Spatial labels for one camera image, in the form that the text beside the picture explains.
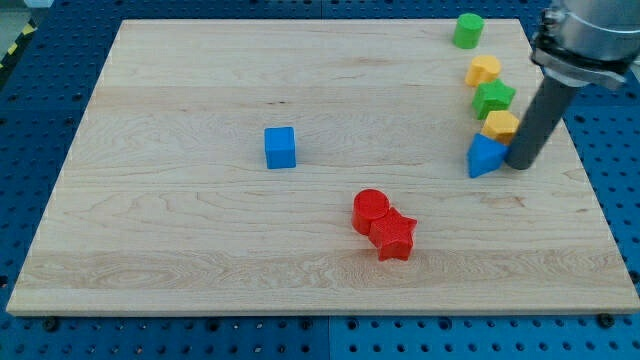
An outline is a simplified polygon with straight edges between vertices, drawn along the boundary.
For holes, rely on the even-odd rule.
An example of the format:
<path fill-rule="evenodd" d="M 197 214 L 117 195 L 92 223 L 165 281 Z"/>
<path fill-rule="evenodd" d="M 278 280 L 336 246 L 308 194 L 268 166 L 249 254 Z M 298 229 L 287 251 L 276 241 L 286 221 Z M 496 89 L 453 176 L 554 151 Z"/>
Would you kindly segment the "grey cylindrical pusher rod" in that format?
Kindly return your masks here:
<path fill-rule="evenodd" d="M 545 76 L 509 146 L 505 163 L 516 170 L 530 168 L 579 91 Z"/>

